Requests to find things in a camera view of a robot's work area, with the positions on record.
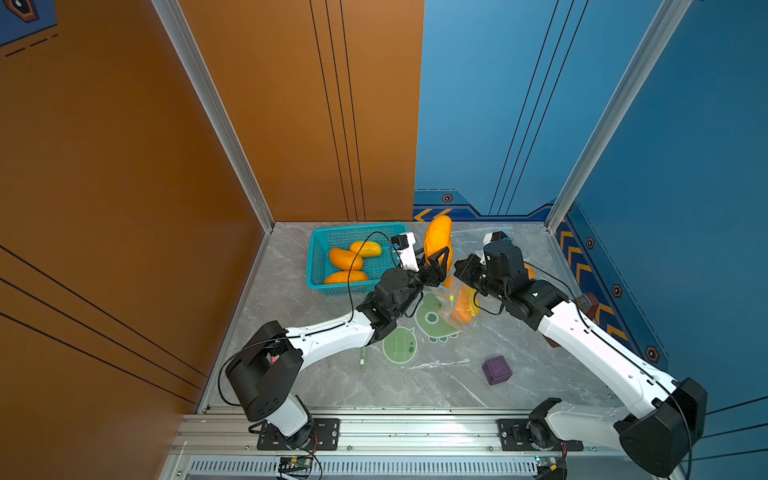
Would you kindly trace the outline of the orange mango later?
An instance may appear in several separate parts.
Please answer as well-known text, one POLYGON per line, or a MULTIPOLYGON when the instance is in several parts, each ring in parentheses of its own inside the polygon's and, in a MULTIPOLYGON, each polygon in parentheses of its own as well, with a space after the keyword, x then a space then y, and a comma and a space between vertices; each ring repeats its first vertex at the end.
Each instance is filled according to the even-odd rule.
POLYGON ((435 217, 429 224, 424 238, 424 254, 427 258, 448 248, 446 270, 453 265, 452 219, 446 215, 435 217))

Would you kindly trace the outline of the large orange mango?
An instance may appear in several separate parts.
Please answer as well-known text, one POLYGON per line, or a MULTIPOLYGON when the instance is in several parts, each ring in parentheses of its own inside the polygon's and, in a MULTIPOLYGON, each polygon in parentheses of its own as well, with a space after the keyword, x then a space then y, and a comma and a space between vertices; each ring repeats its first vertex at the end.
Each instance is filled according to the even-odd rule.
POLYGON ((534 280, 534 279, 536 278, 536 272, 535 272, 535 269, 534 269, 534 268, 533 268, 533 267, 532 267, 530 264, 528 264, 528 263, 525 263, 525 264, 524 264, 524 267, 525 267, 525 269, 526 269, 526 271, 527 271, 527 274, 528 274, 528 278, 529 278, 530 280, 534 280))

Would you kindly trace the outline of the clear bags stack green print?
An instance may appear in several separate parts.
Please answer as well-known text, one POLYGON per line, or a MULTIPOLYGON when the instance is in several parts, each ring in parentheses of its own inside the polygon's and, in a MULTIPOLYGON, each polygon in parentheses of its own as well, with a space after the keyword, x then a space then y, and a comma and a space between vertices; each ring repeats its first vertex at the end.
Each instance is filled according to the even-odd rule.
POLYGON ((448 305, 447 291, 441 287, 426 293, 382 342, 361 349, 359 370, 366 372, 380 365, 391 370, 467 366, 470 359, 461 349, 479 314, 472 323, 458 326, 441 312, 448 305))

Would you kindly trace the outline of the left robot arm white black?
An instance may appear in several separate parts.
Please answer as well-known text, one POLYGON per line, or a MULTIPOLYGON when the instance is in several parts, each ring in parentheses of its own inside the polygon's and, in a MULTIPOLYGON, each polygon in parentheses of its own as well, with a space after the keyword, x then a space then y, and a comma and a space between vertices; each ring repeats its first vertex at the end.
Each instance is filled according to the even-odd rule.
POLYGON ((387 270, 362 303, 336 319, 291 329, 277 321, 262 325, 223 366, 247 419, 275 427, 293 448, 306 447, 314 419, 291 393, 299 373, 337 353, 384 340, 426 287, 446 279, 450 252, 445 246, 418 258, 413 268, 387 270))

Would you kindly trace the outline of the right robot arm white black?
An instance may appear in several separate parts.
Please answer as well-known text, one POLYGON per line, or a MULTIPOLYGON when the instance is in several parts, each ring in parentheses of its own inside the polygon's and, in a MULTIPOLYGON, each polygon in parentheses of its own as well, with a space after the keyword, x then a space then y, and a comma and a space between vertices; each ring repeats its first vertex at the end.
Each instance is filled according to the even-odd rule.
POLYGON ((617 408, 586 407, 550 397, 533 409, 528 429, 540 450, 565 441, 621 449, 646 472, 664 478, 703 434, 707 392, 695 380, 676 380, 624 347, 546 280, 530 279, 521 250, 494 233, 482 255, 454 264, 456 277, 504 311, 554 341, 596 375, 620 400, 617 408))

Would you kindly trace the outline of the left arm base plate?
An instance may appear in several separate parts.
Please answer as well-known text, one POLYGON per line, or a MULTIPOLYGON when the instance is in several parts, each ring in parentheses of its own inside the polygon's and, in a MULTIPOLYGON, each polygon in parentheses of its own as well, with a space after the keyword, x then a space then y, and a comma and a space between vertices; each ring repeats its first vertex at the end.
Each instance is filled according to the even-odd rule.
POLYGON ((259 433, 257 449, 259 451, 336 451, 340 426, 339 418, 314 418, 308 426, 302 427, 296 434, 285 437, 274 425, 267 424, 259 433))

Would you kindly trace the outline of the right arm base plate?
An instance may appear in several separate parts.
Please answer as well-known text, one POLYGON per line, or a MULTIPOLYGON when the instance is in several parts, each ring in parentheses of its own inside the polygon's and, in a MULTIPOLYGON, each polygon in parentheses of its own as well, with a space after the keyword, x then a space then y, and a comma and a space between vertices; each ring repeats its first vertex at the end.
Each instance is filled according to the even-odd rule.
POLYGON ((502 418, 496 421, 503 451, 520 452, 581 452, 584 444, 578 440, 563 442, 543 420, 529 418, 502 418))

